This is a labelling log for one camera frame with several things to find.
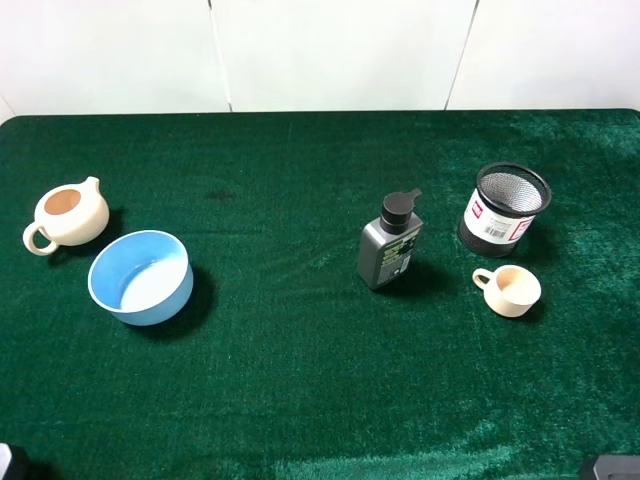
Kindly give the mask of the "grey pump bottle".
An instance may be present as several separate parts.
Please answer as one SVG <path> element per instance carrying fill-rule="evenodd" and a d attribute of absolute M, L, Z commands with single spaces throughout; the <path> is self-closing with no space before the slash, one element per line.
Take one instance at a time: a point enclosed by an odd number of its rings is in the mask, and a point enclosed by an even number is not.
<path fill-rule="evenodd" d="M 423 227 L 414 213 L 420 189 L 394 192 L 383 199 L 381 213 L 362 230 L 357 273 L 371 290 L 403 274 Z"/>

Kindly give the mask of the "green velvet tablecloth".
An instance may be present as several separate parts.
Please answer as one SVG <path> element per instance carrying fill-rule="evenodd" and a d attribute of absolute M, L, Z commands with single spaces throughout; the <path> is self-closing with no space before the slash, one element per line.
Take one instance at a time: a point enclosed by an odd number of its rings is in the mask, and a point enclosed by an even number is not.
<path fill-rule="evenodd" d="M 552 199 L 509 255 L 458 238 L 478 172 Z M 104 231 L 22 241 L 50 190 L 100 180 Z M 407 270 L 371 290 L 360 239 L 420 189 Z M 91 298 L 126 234 L 178 238 L 186 305 L 152 326 Z M 506 318 L 472 281 L 541 284 Z M 639 450 L 633 110 L 25 116 L 1 128 L 1 438 L 33 479 L 571 479 Z"/>

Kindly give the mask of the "light blue bowl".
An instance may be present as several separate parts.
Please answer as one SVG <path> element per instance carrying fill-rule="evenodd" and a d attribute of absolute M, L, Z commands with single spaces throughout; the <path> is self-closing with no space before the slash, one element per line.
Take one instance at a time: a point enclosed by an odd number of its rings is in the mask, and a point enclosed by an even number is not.
<path fill-rule="evenodd" d="M 121 236 L 94 259 L 87 278 L 93 301 L 121 322 L 152 326 L 176 315 L 189 300 L 194 276 L 174 235 L 142 230 Z"/>

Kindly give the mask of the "cream small cup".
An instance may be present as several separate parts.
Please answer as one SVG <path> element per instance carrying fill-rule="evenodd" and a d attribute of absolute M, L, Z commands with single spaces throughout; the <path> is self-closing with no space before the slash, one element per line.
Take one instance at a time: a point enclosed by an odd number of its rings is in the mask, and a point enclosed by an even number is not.
<path fill-rule="evenodd" d="M 517 265 L 503 265 L 495 271 L 478 268 L 472 274 L 472 281 L 483 291 L 488 307 L 506 318 L 526 314 L 542 293 L 538 278 Z"/>

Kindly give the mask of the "black mesh pen holder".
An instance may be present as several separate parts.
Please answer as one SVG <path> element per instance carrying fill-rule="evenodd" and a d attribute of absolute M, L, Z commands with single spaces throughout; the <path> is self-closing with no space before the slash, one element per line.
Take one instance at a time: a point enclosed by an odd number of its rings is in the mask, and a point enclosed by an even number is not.
<path fill-rule="evenodd" d="M 505 257 L 551 199 L 549 184 L 531 168 L 513 162 L 486 165 L 476 176 L 458 238 L 476 254 Z"/>

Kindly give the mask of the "cream ceramic teapot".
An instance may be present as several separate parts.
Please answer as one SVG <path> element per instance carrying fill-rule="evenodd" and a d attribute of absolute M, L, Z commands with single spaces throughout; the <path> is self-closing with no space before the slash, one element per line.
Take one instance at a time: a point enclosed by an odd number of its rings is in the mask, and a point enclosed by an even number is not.
<path fill-rule="evenodd" d="M 99 236 L 110 211 L 100 193 L 100 180 L 88 176 L 83 182 L 58 186 L 36 204 L 34 221 L 22 235 L 25 248 L 46 256 L 60 246 L 78 246 Z"/>

